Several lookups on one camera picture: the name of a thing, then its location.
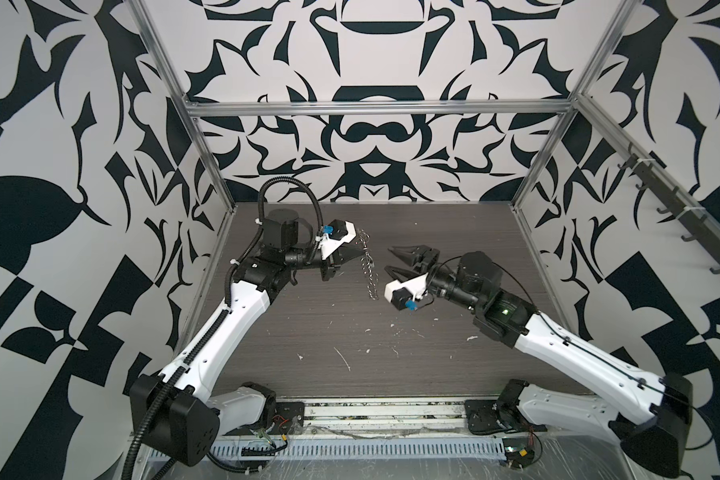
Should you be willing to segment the metal key organizer plate with rings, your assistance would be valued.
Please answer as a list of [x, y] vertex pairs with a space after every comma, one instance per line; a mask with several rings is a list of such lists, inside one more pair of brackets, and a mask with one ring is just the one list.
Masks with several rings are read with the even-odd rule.
[[362, 266], [363, 273], [366, 277], [369, 298], [373, 301], [377, 301], [379, 298], [378, 286], [377, 286], [378, 276], [376, 275], [376, 272], [375, 272], [375, 261], [371, 254], [369, 241], [370, 241], [369, 235], [364, 230], [360, 230], [359, 242], [360, 242], [360, 245], [363, 250], [361, 266]]

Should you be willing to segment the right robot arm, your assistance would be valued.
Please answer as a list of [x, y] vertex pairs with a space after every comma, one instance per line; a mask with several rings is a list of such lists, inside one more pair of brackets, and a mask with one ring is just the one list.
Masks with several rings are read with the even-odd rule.
[[391, 280], [384, 298], [397, 310], [446, 300], [469, 311], [483, 335], [554, 367], [591, 393], [564, 394], [513, 380], [494, 404], [499, 421], [596, 437], [657, 476], [680, 476], [693, 416], [690, 381], [643, 370], [578, 337], [505, 290], [506, 269], [482, 251], [456, 257], [455, 268], [426, 245], [390, 251], [404, 264], [385, 269]]

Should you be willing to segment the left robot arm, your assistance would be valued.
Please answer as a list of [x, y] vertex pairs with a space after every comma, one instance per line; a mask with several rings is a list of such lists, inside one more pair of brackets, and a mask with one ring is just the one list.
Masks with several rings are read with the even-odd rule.
[[267, 431], [276, 414], [275, 393], [255, 383], [216, 396], [216, 382], [254, 323], [300, 270], [317, 269], [330, 280], [362, 256], [356, 226], [346, 220], [312, 226], [291, 209], [258, 218], [258, 230], [242, 258], [232, 261], [223, 298], [188, 345], [158, 373], [140, 376], [129, 398], [134, 438], [123, 474], [141, 447], [194, 466], [210, 453], [218, 435], [250, 427]]

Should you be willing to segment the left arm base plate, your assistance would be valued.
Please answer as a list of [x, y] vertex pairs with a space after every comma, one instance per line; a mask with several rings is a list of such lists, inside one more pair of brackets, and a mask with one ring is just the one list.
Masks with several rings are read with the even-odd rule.
[[243, 425], [229, 432], [230, 435], [253, 435], [264, 432], [279, 436], [288, 434], [303, 425], [306, 404], [302, 401], [280, 401], [267, 407], [262, 418], [251, 425]]

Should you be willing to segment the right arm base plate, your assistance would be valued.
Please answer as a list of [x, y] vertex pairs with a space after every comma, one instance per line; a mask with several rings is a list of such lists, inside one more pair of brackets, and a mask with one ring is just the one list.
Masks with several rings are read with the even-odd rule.
[[469, 399], [464, 402], [466, 424], [473, 435], [511, 432], [546, 432], [545, 425], [533, 424], [516, 405], [499, 400]]

